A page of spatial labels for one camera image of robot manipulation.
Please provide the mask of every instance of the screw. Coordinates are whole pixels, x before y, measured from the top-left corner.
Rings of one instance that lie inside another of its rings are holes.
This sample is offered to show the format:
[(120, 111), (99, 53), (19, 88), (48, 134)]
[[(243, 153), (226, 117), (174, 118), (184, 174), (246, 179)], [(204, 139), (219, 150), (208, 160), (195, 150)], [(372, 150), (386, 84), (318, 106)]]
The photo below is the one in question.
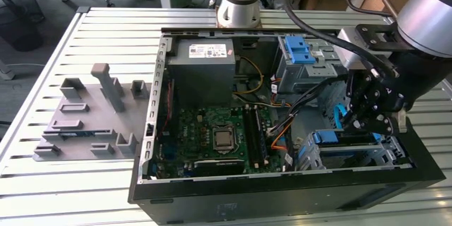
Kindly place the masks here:
[(354, 126), (358, 129), (362, 128), (362, 124), (360, 124), (360, 122), (358, 120), (354, 121)]

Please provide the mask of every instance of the barcode sticker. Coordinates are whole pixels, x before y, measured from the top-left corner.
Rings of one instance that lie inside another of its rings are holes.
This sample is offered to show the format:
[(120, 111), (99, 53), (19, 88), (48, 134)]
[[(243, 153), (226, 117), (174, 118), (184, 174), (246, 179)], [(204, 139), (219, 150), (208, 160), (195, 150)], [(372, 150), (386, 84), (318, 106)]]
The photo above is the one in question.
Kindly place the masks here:
[(290, 156), (290, 154), (287, 153), (284, 156), (284, 160), (288, 162), (288, 164), (292, 166), (294, 163), (294, 158)]
[(226, 44), (192, 44), (190, 46), (190, 58), (227, 58)]
[(278, 85), (276, 84), (271, 84), (271, 92), (274, 94), (278, 94)]

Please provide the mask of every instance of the orange wire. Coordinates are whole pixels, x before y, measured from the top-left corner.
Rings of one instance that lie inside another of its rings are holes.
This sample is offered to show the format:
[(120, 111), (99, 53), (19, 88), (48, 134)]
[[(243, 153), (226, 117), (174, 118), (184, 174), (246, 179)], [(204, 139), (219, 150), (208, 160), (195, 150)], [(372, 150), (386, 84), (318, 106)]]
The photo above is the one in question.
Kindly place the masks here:
[(286, 147), (283, 146), (275, 146), (276, 142), (279, 141), (279, 139), (282, 138), (283, 134), (286, 133), (286, 131), (288, 130), (291, 124), (292, 124), (294, 120), (291, 121), (291, 123), (286, 126), (286, 128), (283, 129), (282, 133), (278, 135), (276, 139), (274, 140), (274, 143), (271, 144), (271, 148), (272, 149), (284, 149), (286, 150)]
[(276, 102), (274, 101), (275, 96), (276, 96), (276, 94), (272, 94), (272, 95), (271, 95), (270, 102), (271, 102), (271, 104), (272, 104), (274, 106), (282, 106), (280, 103), (276, 103)]

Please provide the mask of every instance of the gray floor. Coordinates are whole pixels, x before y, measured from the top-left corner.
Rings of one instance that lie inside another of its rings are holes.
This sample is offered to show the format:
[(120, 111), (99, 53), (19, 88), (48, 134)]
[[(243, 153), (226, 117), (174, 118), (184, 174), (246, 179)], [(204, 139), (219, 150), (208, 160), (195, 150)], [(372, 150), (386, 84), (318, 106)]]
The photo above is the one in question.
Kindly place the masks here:
[[(46, 64), (60, 37), (71, 22), (78, 6), (106, 7), (104, 0), (38, 0), (46, 15), (46, 21), (38, 25), (44, 45), (31, 52), (18, 52), (0, 38), (0, 59), (6, 64)], [(160, 7), (160, 0), (112, 0), (116, 7)], [(12, 121), (26, 100), (36, 78), (42, 72), (39, 66), (11, 66), (15, 80), (0, 79), (0, 121)], [(7, 126), (0, 125), (0, 138)]]

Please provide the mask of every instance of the aluminum slotted table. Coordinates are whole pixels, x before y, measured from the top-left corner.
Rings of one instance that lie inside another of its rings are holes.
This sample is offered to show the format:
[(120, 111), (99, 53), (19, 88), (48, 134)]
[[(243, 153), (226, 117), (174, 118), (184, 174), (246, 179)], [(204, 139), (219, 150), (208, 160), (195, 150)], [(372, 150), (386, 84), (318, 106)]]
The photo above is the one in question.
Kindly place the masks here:
[[(314, 27), (340, 29), (382, 24), (376, 16), (346, 12), (298, 12)], [(263, 11), (264, 28), (295, 28), (282, 11)], [(215, 27), (211, 10), (92, 8), (76, 13), (51, 60), (0, 142), (2, 225), (155, 225), (127, 203), (132, 160), (35, 162), (40, 135), (58, 107), (64, 78), (98, 83), (92, 64), (107, 62), (122, 83), (152, 81), (154, 62), (166, 27)], [(215, 225), (451, 225), (452, 224), (452, 101), (443, 82), (410, 112), (447, 180), (404, 193), (364, 211), (320, 213)]]

